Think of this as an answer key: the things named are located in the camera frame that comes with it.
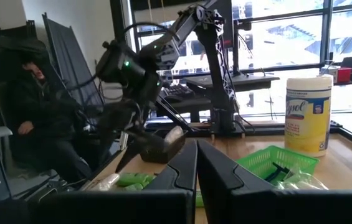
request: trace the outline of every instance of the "yellow label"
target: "yellow label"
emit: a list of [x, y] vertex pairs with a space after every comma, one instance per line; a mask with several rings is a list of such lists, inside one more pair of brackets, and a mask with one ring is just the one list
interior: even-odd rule
[[331, 89], [287, 90], [285, 147], [316, 153], [327, 149], [330, 132]]

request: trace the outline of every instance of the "white lid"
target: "white lid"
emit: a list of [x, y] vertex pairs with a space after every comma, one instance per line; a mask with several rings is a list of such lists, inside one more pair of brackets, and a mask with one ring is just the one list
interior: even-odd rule
[[321, 75], [315, 78], [288, 78], [288, 90], [327, 90], [333, 86], [332, 75]]

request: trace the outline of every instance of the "keyboard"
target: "keyboard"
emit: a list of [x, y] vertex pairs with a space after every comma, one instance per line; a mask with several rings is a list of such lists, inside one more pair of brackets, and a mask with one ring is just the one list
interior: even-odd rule
[[178, 96], [181, 98], [190, 98], [195, 95], [190, 88], [180, 84], [171, 86], [169, 88], [164, 88], [163, 91], [165, 96]]

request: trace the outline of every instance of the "red object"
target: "red object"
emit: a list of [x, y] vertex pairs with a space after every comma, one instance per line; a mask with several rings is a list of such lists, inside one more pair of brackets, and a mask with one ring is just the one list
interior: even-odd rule
[[350, 76], [351, 76], [352, 68], [339, 68], [338, 70], [338, 78], [336, 79], [336, 82], [338, 83], [346, 83], [350, 82]]

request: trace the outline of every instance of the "black jacket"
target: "black jacket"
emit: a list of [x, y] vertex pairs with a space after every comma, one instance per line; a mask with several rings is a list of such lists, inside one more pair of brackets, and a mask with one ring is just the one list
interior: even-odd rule
[[74, 132], [74, 110], [64, 106], [47, 82], [40, 84], [32, 74], [21, 74], [11, 85], [14, 112], [19, 125], [31, 121], [33, 135], [66, 137]]

